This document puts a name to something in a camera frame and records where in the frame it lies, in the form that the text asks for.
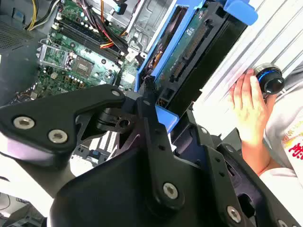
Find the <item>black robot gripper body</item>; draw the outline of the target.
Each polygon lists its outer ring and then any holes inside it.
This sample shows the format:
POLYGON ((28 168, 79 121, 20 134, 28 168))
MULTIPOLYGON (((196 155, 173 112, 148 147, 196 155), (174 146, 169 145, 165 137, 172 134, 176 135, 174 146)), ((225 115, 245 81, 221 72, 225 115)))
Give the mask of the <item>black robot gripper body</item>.
POLYGON ((180 227, 185 194, 176 158, 156 163, 157 179, 147 153, 136 148, 71 180, 54 199, 51 226, 180 227))

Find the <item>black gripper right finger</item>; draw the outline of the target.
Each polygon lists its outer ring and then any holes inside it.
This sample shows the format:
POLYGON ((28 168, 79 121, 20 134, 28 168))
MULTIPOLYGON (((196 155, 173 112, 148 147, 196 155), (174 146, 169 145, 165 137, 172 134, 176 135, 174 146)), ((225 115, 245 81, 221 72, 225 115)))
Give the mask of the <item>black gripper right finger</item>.
POLYGON ((240 154, 187 110, 172 131, 185 194, 182 227, 297 227, 299 223, 240 154))

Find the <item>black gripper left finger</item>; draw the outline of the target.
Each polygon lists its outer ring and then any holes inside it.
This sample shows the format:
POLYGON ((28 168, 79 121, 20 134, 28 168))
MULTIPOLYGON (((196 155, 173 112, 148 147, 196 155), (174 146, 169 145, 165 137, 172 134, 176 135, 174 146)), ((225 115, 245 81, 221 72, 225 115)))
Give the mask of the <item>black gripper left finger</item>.
POLYGON ((119 134, 116 157, 136 148, 145 151, 151 173, 160 179, 156 163, 164 167, 173 154, 151 97, 134 100, 112 85, 101 85, 0 110, 7 145, 1 152, 42 167, 65 167, 80 142, 109 130, 119 134))

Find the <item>person's bare hand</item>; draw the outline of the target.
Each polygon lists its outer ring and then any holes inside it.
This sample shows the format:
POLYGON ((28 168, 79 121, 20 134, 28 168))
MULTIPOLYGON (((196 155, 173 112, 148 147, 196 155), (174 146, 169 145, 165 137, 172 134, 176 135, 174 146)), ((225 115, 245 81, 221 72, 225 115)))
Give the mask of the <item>person's bare hand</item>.
POLYGON ((235 114, 241 140, 253 146, 261 143, 276 95, 264 99, 254 70, 249 69, 230 88, 228 101, 235 114))

